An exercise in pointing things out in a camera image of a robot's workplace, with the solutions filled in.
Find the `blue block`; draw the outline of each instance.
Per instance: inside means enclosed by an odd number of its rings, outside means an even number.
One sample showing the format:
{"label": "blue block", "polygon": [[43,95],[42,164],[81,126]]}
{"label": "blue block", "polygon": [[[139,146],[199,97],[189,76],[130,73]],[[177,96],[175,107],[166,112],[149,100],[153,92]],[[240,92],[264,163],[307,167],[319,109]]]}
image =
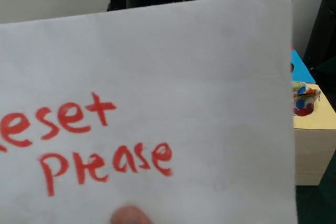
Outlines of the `blue block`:
{"label": "blue block", "polygon": [[292,64],[294,65],[294,71],[292,73],[293,81],[316,83],[314,78],[309,73],[306,65],[303,64],[303,61],[295,50],[292,50]]}

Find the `colorful toy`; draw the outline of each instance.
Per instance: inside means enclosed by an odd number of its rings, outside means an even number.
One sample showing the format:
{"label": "colorful toy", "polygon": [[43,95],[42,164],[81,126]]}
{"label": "colorful toy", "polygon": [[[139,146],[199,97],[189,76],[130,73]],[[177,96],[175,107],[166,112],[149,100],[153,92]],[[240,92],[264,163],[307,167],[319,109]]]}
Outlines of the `colorful toy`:
{"label": "colorful toy", "polygon": [[314,102],[320,100],[321,91],[312,89],[304,82],[293,82],[294,114],[306,116],[314,111]]}

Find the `table surface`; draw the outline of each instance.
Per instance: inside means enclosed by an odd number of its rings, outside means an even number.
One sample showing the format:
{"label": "table surface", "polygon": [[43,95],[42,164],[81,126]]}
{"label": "table surface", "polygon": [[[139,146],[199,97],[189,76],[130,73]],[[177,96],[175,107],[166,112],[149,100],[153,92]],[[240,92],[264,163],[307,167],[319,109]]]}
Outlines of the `table surface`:
{"label": "table surface", "polygon": [[[292,51],[292,63],[294,65],[294,71],[292,73],[293,81],[315,83],[313,77],[295,50]],[[322,98],[327,102],[323,103],[322,106],[330,106],[324,95]],[[332,116],[335,116],[335,112],[331,106],[325,109],[331,109],[329,111],[330,114],[332,113]],[[317,125],[318,123],[315,123],[315,125],[311,124],[310,127],[318,127]],[[320,185],[297,186],[296,199],[299,224],[336,224],[336,152],[331,159]]]}

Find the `hand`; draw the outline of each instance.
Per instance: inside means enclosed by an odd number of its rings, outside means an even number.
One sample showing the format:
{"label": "hand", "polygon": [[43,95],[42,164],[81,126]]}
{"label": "hand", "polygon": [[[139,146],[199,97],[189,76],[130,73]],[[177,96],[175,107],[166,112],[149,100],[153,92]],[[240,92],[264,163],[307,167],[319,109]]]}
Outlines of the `hand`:
{"label": "hand", "polygon": [[111,217],[111,224],[153,224],[152,221],[135,206],[119,208]]}

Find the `paper sheet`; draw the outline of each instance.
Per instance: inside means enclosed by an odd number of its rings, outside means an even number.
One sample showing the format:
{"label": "paper sheet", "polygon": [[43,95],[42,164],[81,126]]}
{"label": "paper sheet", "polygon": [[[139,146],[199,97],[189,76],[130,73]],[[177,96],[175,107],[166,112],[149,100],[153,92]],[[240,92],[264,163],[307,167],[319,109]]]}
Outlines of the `paper sheet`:
{"label": "paper sheet", "polygon": [[1,25],[1,224],[296,223],[290,46],[291,0]]}

